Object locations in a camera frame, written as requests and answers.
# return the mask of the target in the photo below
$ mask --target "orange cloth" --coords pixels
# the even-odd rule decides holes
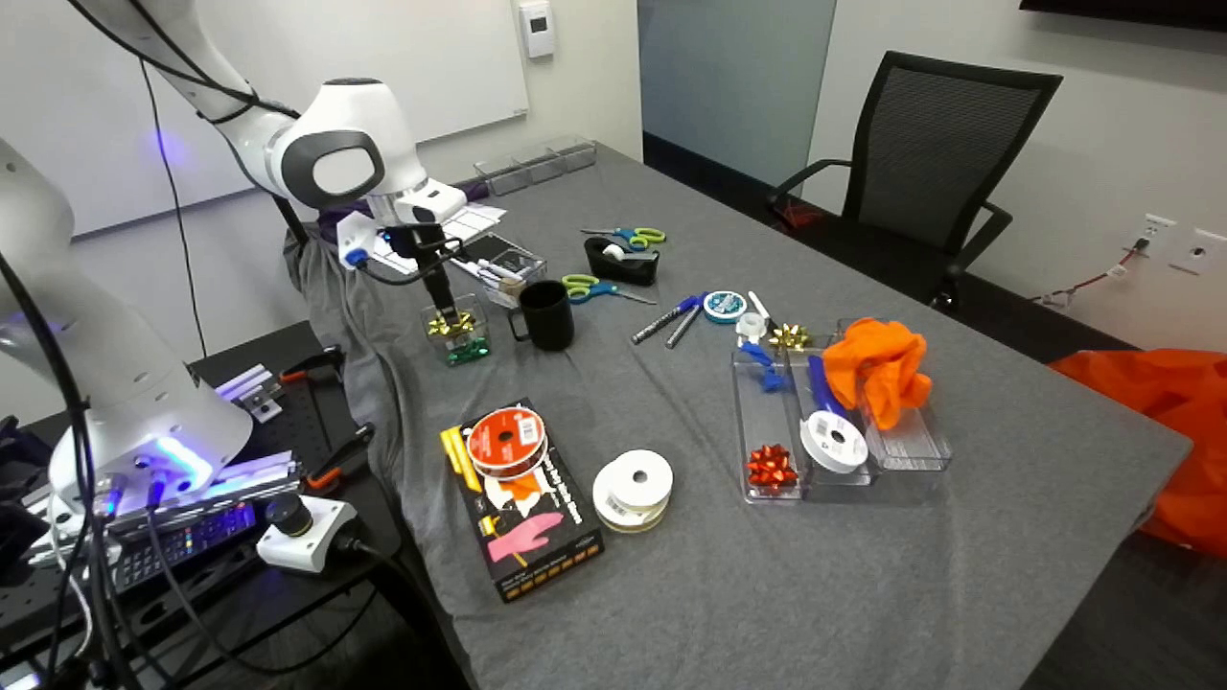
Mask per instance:
[[[1192,438],[1192,453],[1153,497],[1144,532],[1227,557],[1227,356],[1222,353],[1073,353],[1064,375]]]
[[[829,387],[848,408],[866,408],[870,426],[893,429],[909,406],[926,406],[932,378],[920,370],[926,336],[902,323],[852,323],[844,342],[820,353]]]

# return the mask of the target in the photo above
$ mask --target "black mug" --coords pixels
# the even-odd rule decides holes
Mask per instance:
[[[559,353],[574,342],[572,296],[559,281],[539,281],[519,296],[523,319],[531,332],[519,332],[519,319],[512,315],[512,332],[519,342],[535,342],[544,353]]]

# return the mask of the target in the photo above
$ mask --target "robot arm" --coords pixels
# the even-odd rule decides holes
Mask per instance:
[[[381,80],[329,80],[303,116],[260,98],[200,25],[197,0],[70,0],[151,62],[233,149],[247,177],[314,210],[364,204],[381,226],[447,221],[465,191],[438,185]]]
[[[0,137],[0,252],[45,315],[75,378],[89,398],[89,438],[102,491],[112,479],[200,491],[241,453],[255,419],[200,387],[182,356],[125,304],[103,296],[70,252],[66,194]],[[41,348],[17,296],[0,284],[0,348],[45,370]],[[75,434],[58,440],[52,485],[76,497]]]

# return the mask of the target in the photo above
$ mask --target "roll of tape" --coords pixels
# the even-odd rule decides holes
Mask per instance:
[[[611,532],[651,532],[674,491],[674,466],[649,447],[615,457],[590,484],[590,500]]]
[[[852,475],[870,458],[866,434],[829,408],[817,408],[801,421],[801,445],[808,458],[833,475]]]

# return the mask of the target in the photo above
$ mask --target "red object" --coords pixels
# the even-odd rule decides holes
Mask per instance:
[[[785,453],[783,445],[765,445],[752,453],[747,475],[765,491],[785,491],[797,484],[796,453]]]
[[[1192,440],[1192,453],[1153,497],[1144,532],[1227,557],[1227,356],[1179,348],[1073,353],[1054,369]]]
[[[468,434],[468,457],[485,475],[523,475],[544,453],[544,419],[531,406],[498,406]]]

